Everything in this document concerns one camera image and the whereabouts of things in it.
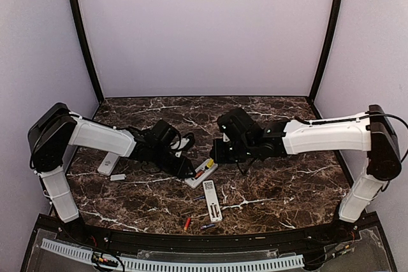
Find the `yellow handled screwdriver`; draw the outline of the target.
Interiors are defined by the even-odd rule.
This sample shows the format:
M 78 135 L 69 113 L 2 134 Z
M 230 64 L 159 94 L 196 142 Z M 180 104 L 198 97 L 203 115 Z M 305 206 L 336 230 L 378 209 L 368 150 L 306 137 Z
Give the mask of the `yellow handled screwdriver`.
M 208 162 L 205 164 L 205 169 L 211 169 L 214 166 L 214 160 L 213 159 L 209 159 Z

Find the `white remote with barcode label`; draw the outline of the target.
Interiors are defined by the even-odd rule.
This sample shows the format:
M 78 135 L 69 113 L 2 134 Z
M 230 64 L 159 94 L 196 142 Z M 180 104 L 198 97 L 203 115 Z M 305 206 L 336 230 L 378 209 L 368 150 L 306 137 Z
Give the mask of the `white remote with barcode label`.
M 195 169 L 195 176 L 186 178 L 184 182 L 190 186 L 190 188 L 195 189 L 201 185 L 217 168 L 218 164 L 216 164 L 213 159 L 207 159 Z

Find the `red blue battery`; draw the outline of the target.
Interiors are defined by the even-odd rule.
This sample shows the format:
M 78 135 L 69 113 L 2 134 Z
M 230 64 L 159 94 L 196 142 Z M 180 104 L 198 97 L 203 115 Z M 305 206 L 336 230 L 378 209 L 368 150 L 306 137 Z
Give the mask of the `red blue battery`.
M 186 219 L 185 224 L 184 224 L 184 230 L 185 230 L 185 231 L 188 230 L 190 223 L 191 223 L 191 217 L 188 217 L 188 218 Z

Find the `white button remote control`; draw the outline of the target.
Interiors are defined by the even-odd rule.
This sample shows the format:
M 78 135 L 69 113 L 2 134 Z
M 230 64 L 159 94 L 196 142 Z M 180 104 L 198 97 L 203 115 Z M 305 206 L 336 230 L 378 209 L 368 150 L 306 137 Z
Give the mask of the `white button remote control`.
M 210 221 L 213 223 L 221 222 L 223 220 L 221 207 L 217 197 L 216 188 L 213 180 L 203 182 L 203 190 L 205 193 L 205 200 L 207 203 L 208 214 Z

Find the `plain white slim remote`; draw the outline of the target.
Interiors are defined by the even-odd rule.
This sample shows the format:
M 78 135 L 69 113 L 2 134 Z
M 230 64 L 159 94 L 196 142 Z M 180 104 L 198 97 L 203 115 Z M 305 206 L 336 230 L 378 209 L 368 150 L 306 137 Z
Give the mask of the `plain white slim remote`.
M 113 173 L 113 170 L 116 167 L 119 159 L 119 155 L 108 152 L 99 165 L 97 172 L 101 175 L 110 176 Z

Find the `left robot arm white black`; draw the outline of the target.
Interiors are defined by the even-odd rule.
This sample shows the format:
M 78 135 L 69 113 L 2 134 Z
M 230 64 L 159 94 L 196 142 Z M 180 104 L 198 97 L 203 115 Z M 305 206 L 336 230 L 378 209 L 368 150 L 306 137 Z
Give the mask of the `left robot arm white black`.
M 78 220 L 80 212 L 66 178 L 64 156 L 68 148 L 152 164 L 178 179 L 191 178 L 196 173 L 185 155 L 195 143 L 194 134 L 181 134 L 164 120 L 145 129 L 119 128 L 56 103 L 29 128 L 27 140 L 29 166 L 39 176 L 58 218 L 66 224 L 64 232 L 76 244 L 84 244 L 90 238 L 90 230 Z

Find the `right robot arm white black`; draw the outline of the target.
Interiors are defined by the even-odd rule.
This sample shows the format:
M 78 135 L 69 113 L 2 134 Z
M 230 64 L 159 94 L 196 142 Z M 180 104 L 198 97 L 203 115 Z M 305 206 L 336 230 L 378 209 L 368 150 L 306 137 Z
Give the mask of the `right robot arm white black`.
M 339 205 L 338 218 L 325 229 L 326 238 L 338 243 L 349 234 L 363 210 L 402 171 L 407 157 L 399 150 L 397 134 L 377 105 L 368 111 L 319 120 L 272 120 L 261 127 L 242 108 L 221 115 L 222 138 L 213 140 L 210 158 L 217 164 L 264 161 L 305 152 L 354 150 L 366 152 L 365 169 Z

